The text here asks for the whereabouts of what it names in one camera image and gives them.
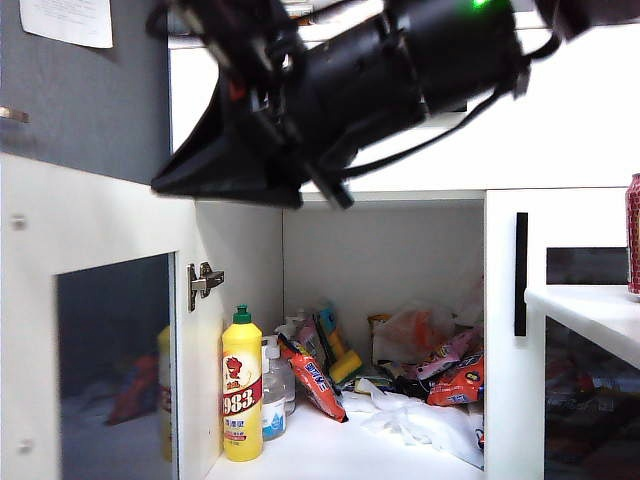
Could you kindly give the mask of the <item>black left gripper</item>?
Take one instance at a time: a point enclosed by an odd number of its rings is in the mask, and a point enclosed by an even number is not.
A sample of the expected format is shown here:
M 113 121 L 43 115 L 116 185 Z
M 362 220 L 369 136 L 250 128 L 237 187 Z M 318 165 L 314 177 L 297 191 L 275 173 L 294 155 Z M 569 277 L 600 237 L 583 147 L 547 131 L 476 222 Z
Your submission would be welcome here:
M 212 19 L 209 51 L 220 78 L 193 131 L 152 180 L 158 194 L 299 208 L 313 182 L 332 204 L 353 203 L 320 161 L 340 128 L 317 83 L 322 54 L 351 56 L 345 30 L 308 49 L 289 19 Z

